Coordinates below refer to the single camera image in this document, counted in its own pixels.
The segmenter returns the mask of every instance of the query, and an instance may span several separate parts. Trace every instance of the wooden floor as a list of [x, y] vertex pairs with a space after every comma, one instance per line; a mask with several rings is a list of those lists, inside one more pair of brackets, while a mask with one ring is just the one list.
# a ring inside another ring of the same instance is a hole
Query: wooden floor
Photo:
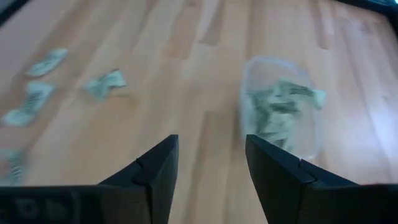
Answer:
[[[330, 0], [36, 0], [2, 41], [1, 114], [21, 104], [34, 62], [70, 50], [39, 79], [58, 89], [38, 120], [0, 127], [0, 147], [27, 152], [26, 185], [98, 183], [176, 133], [170, 223], [264, 223], [239, 140], [254, 55], [295, 62], [328, 92], [314, 163], [360, 184], [398, 182], [398, 45], [379, 14]], [[114, 68], [127, 87], [106, 102], [81, 89]]]

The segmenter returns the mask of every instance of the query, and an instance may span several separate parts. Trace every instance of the crumpled dollar bill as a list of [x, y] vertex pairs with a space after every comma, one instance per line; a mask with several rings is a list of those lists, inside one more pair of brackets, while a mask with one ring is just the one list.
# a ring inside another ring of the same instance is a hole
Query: crumpled dollar bill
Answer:
[[23, 151], [0, 149], [0, 186], [14, 186], [21, 183], [25, 170]]
[[256, 115], [256, 134], [274, 145], [292, 151], [293, 130], [302, 110], [300, 101], [320, 110], [326, 102], [326, 93], [321, 90], [297, 85], [281, 78], [268, 90], [250, 93]]
[[32, 77], [41, 77], [53, 70], [67, 55], [67, 49], [52, 50], [47, 54], [43, 61], [33, 65], [27, 75]]
[[123, 86], [126, 86], [123, 73], [120, 70], [115, 69], [102, 77], [90, 80], [86, 85], [84, 85], [84, 89], [89, 94], [93, 95], [97, 101], [104, 101], [106, 97], [108, 97], [111, 88]]
[[42, 82], [29, 82], [26, 86], [27, 98], [20, 108], [9, 111], [2, 122], [10, 126], [27, 126], [36, 117], [55, 87]]

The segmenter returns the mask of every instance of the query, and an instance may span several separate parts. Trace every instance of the plastic container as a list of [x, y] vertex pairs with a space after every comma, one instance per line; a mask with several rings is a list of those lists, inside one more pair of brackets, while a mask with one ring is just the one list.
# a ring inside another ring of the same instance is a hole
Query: plastic container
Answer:
[[[293, 63], [266, 56], [255, 56], [247, 62], [244, 68], [244, 78], [240, 92], [241, 102], [241, 134], [255, 134], [255, 116], [252, 101], [248, 93], [266, 90], [281, 77], [313, 88], [308, 73], [299, 69]], [[293, 155], [308, 161], [316, 158], [321, 148], [320, 112], [306, 103], [302, 103], [302, 117], [296, 121], [293, 130]]]

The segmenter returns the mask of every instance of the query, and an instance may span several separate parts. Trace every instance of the scattered cash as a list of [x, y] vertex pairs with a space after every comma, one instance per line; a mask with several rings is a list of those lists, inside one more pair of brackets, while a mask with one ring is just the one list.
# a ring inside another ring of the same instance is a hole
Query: scattered cash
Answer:
[[19, 185], [24, 171], [24, 157], [22, 151], [0, 149], [0, 163], [4, 168], [0, 175], [0, 186]]
[[109, 95], [110, 88], [117, 88], [126, 86], [126, 81], [120, 70], [113, 70], [112, 72], [103, 75], [97, 79], [89, 81], [84, 89], [97, 101], [104, 101]]
[[41, 77], [53, 70], [66, 56], [67, 49], [52, 50], [43, 61], [33, 65], [28, 71], [28, 75], [32, 77]]
[[322, 109], [326, 93], [294, 84], [284, 78], [268, 90], [250, 93], [256, 115], [256, 134], [270, 143], [291, 152], [293, 130], [301, 117], [300, 101]]
[[29, 82], [26, 86], [27, 98], [20, 108], [11, 110], [2, 122], [10, 126], [23, 127], [31, 123], [41, 107], [54, 91], [53, 85], [42, 82]]

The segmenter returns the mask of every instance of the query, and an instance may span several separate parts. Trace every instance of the clear plastic cup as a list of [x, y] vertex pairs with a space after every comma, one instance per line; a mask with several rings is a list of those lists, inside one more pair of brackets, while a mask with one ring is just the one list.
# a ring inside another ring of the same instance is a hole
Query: clear plastic cup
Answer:
[[[241, 102], [241, 134], [255, 134], [255, 116], [250, 92], [266, 90], [277, 83], [281, 77], [313, 88], [308, 73], [293, 63], [266, 56], [255, 56], [244, 68], [244, 78], [240, 92]], [[293, 155], [308, 161], [316, 158], [321, 148], [320, 112], [306, 103], [302, 103], [302, 117], [296, 121], [293, 130]]]

